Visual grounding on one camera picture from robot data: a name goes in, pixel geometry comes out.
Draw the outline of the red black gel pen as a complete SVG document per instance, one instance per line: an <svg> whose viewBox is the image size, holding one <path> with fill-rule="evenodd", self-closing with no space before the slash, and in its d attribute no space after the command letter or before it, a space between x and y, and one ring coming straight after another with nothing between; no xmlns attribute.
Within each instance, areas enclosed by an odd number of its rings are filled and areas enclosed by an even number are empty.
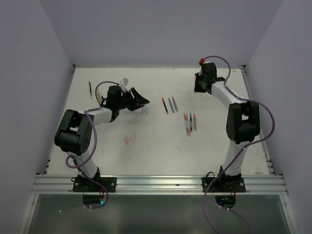
<svg viewBox="0 0 312 234"><path fill-rule="evenodd" d="M166 106L166 102L165 102L164 98L162 97L161 100L162 100L162 103L163 103L163 106L164 106L166 114L169 114L169 111L168 111L168 108Z"/></svg>

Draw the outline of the light blue pen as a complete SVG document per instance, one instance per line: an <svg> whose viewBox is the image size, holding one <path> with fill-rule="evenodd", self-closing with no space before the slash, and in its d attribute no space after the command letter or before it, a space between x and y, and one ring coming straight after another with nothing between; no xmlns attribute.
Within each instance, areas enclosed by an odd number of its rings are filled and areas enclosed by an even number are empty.
<svg viewBox="0 0 312 234"><path fill-rule="evenodd" d="M172 104L172 101L171 101L170 98L168 98L168 103L169 103L169 105L170 105L170 108L171 108L172 113L174 114L174 113L175 113L175 109L174 109L174 107L173 107L173 104Z"/></svg>

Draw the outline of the purple red pen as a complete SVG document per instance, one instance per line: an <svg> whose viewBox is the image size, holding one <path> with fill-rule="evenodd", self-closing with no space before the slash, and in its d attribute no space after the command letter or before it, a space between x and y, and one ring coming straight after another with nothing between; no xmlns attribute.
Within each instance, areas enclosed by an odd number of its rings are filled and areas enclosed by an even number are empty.
<svg viewBox="0 0 312 234"><path fill-rule="evenodd" d="M173 101L173 105L174 105L175 111L178 112L178 107L176 105L176 101L175 101L174 97L172 97L172 101Z"/></svg>

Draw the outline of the green thin pen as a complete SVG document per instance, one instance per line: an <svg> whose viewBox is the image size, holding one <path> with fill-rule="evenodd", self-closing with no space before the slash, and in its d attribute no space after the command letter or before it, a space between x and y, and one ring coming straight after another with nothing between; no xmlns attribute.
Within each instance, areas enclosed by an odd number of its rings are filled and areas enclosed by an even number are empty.
<svg viewBox="0 0 312 234"><path fill-rule="evenodd" d="M188 124L187 124L185 113L183 113L183 117L184 117L185 128L186 128L186 130L188 130Z"/></svg>

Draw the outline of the blue gel pen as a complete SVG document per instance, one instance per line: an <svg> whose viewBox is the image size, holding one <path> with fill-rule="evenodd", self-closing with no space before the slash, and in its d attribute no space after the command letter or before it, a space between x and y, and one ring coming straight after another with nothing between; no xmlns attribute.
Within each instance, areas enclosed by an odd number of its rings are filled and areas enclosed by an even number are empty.
<svg viewBox="0 0 312 234"><path fill-rule="evenodd" d="M193 118L192 113L189 114L190 132L193 132Z"/></svg>

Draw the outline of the red highlighter pen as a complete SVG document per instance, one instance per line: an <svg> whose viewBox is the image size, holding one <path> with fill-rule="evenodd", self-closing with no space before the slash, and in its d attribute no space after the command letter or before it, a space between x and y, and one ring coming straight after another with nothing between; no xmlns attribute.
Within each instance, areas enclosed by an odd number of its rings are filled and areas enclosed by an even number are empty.
<svg viewBox="0 0 312 234"><path fill-rule="evenodd" d="M188 136L191 136L191 127L190 127L190 122L187 113L185 114L186 122L187 122L187 127L188 127Z"/></svg>

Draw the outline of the yellow highlighter pen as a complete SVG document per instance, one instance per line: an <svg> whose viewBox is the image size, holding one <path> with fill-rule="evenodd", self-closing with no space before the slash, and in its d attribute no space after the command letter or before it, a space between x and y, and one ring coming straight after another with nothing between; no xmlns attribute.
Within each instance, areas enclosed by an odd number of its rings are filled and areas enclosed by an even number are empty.
<svg viewBox="0 0 312 234"><path fill-rule="evenodd" d="M101 102L102 102L102 95L101 95L99 89L96 90L96 97L97 97L98 103L101 104Z"/></svg>

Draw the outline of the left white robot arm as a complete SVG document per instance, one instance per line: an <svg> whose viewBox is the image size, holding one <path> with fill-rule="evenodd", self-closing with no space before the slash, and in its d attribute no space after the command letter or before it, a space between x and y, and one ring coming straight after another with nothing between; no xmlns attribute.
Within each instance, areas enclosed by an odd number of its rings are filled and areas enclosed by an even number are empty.
<svg viewBox="0 0 312 234"><path fill-rule="evenodd" d="M83 112L68 109L57 129L54 144L67 154L65 165L77 169L84 177L84 186L94 192L101 187L99 168L92 157L98 144L96 126L116 120L121 110L135 111L149 104L135 88L129 90L121 85L108 88L106 97L99 107Z"/></svg>

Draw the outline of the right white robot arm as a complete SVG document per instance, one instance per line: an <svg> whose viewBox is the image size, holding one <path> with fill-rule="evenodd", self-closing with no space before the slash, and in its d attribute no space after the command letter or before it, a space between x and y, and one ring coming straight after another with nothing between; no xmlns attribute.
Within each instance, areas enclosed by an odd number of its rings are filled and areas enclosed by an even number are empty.
<svg viewBox="0 0 312 234"><path fill-rule="evenodd" d="M200 63L200 71L195 74L196 93L208 93L218 99L228 111L226 134L230 140L227 155L215 180L218 188L229 191L234 182L241 178L242 164L245 159L247 144L252 143L260 134L259 105L241 100L236 93L231 93L225 85L225 78L217 76L216 65L212 62Z"/></svg>

